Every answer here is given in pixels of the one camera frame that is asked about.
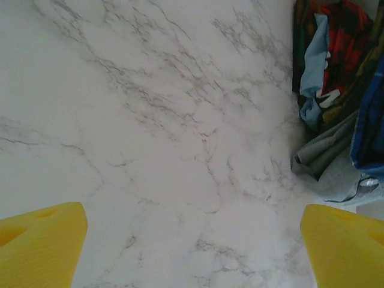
white marble surface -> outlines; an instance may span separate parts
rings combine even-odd
[[[0,218],[82,202],[73,287],[313,287],[292,1],[0,3]]]

light blue cloth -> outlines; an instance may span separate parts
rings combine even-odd
[[[317,119],[321,113],[315,97],[318,90],[323,89],[325,59],[330,42],[329,23],[327,15],[315,14],[317,30],[312,42],[305,51],[305,68],[300,82],[300,94],[307,97],[307,102],[300,110],[300,117],[317,130]]]

fabric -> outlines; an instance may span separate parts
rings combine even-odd
[[[333,90],[333,91],[331,91],[331,92],[329,92],[329,93],[327,93],[327,94],[325,94],[323,96],[317,97],[317,99],[325,98],[325,100],[322,101],[319,104],[319,106],[321,108],[324,108],[324,109],[329,108],[329,107],[331,107],[333,105],[333,103],[335,102],[335,100],[339,96],[340,96],[340,91],[338,89],[336,89],[336,90]]]
[[[300,82],[300,94],[307,98],[300,110],[301,118],[314,130],[321,113],[316,93],[323,88],[324,68],[329,46],[329,25],[326,15],[315,14],[317,31],[304,55],[305,69]]]
[[[384,181],[384,56],[362,98],[350,156],[357,169]]]
[[[315,13],[321,13],[315,0],[296,0],[293,18],[293,76],[292,91],[298,95],[301,108],[306,98],[299,94],[301,76],[304,72],[304,54],[317,30]]]
[[[369,41],[362,54],[355,79],[334,103],[322,112],[320,132],[340,123],[346,116],[359,109],[362,96],[368,88],[379,59],[384,52],[384,0],[380,0]]]
[[[370,185],[365,185],[366,181],[373,180]],[[353,195],[342,202],[344,205],[365,205],[384,200],[384,183],[375,181],[371,177],[362,174],[359,182],[355,183],[350,189],[349,194]]]
[[[331,37],[331,57],[324,72],[322,94],[336,89],[343,93],[356,73],[373,21],[361,7],[350,1],[323,5],[321,9],[328,16]]]
[[[343,202],[356,194],[361,178],[349,157],[357,112],[304,145],[292,157],[292,172],[325,201]]]

yellow object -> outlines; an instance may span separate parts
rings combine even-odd
[[[384,287],[384,222],[308,205],[301,232],[318,288]]]
[[[86,230],[75,202],[0,220],[0,287],[69,288]]]

gray pants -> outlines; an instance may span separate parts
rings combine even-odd
[[[357,171],[349,157],[357,114],[317,136],[292,157],[292,172],[325,201],[361,205],[383,199],[382,184]]]

